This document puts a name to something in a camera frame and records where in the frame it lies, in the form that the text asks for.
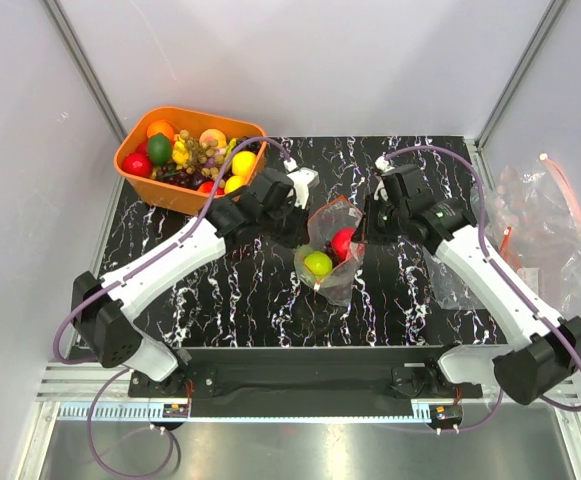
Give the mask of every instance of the red wire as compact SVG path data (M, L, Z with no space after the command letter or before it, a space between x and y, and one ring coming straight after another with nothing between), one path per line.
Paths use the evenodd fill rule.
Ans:
M454 407L460 401L461 401L461 387L457 387L457 397L454 399L454 402L452 402L452 406Z
M185 383L186 395L188 396L188 409L190 409L190 400L192 398L192 393L194 392L194 383L192 379L188 379Z

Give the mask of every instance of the orange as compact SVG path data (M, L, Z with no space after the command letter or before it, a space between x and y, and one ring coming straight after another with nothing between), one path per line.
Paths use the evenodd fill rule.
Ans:
M146 132L148 138L156 135L157 133L163 133L170 141L174 140L174 128L165 120L156 120L148 125L148 130Z

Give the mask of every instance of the lemon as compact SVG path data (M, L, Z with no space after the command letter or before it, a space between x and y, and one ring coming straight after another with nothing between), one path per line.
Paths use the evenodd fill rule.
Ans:
M239 152L232 159L232 173L247 177L252 172L257 156L252 152Z
M243 177L239 177L235 175L234 177L230 177L226 182L225 193L234 192L237 188L243 187L246 184L246 179Z

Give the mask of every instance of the metal floor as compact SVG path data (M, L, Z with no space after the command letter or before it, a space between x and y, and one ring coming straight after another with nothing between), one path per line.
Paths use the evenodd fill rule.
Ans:
M464 424L485 414L466 405ZM99 451L118 442L137 423L98 422ZM426 430L420 425L399 428ZM84 422L59 421L43 479L112 478L90 457ZM176 430L181 463L158 478L170 479L573 479L554 412L545 405L504 404L481 430L438 438L408 434L390 425L195 424ZM167 441L144 432L105 455L113 468L142 474L158 466Z

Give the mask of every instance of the crumpled plastic wrap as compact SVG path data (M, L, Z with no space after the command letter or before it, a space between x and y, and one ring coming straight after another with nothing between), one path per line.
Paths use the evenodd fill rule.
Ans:
M294 267L299 279L333 305L350 304L354 277L363 264L364 245L351 243L346 260L321 279L317 279L305 266L304 259L314 251L323 252L326 242L331 241L335 233L346 227L356 228L362 217L361 210L345 197L338 197L310 217L308 220L310 243L299 247L294 255Z
M488 239L549 305L571 316L581 302L581 208L561 168L542 155L527 171L508 166L495 192L485 192ZM478 212L476 189L472 209ZM426 255L437 303L446 309L483 308L465 283Z

